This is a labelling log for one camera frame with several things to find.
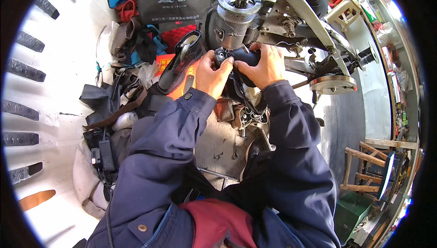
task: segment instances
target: floor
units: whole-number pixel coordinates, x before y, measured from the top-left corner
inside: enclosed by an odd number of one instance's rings
[[[325,127],[321,128],[322,142],[318,148],[328,163],[334,175],[337,194],[338,186],[344,181],[346,156],[345,147],[359,149],[359,142],[364,140],[365,119],[363,94],[358,72],[352,77],[357,81],[357,91],[342,95],[322,95],[319,103],[314,108],[316,117],[325,120]],[[287,72],[287,79],[291,84],[305,80],[304,76]],[[312,93],[309,85],[295,90],[303,102],[312,104]],[[254,133],[247,131],[247,138],[239,136],[238,131],[233,130],[229,123],[218,123],[213,112],[208,118],[207,127],[200,136],[196,147],[195,157],[197,166],[210,171],[238,178],[245,165],[245,151],[251,141],[255,139]],[[237,158],[232,159],[234,154],[234,139],[237,141]],[[350,171],[350,181],[353,182],[358,170],[358,160],[353,159]],[[223,179],[204,173],[216,189],[221,190]],[[236,182],[227,181],[226,185]]]

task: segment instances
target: wooden chair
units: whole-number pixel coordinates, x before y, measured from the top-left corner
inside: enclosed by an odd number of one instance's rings
[[[390,154],[385,155],[384,153],[380,152],[376,148],[373,148],[369,146],[368,144],[364,142],[360,142],[361,147],[369,150],[372,152],[370,155],[363,153],[361,151],[354,150],[352,148],[346,147],[345,153],[347,154],[347,166],[346,166],[346,175],[344,176],[344,183],[340,185],[340,189],[342,190],[351,190],[351,191],[359,191],[359,192],[377,192],[376,199],[381,199],[381,197],[384,195],[385,190],[387,189],[387,184],[390,179],[391,170],[393,168],[393,161],[395,159],[395,152],[392,151]],[[363,161],[368,161],[373,164],[376,164],[380,167],[383,167],[383,177],[377,178],[372,177],[364,174],[357,174],[357,177],[359,179],[367,180],[366,185],[349,185],[347,184],[349,180],[349,172],[351,171],[351,161],[352,156],[357,157]],[[379,183],[379,186],[370,186],[370,184]]]

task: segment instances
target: white plastic stool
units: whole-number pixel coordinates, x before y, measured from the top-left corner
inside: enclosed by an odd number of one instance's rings
[[[361,13],[361,7],[360,5],[354,1],[354,0],[342,0],[339,4],[337,4],[334,9],[332,9],[328,14],[325,16],[326,22],[332,24],[334,21],[338,22],[341,25],[341,31],[344,32],[344,30],[356,19],[360,17]]]

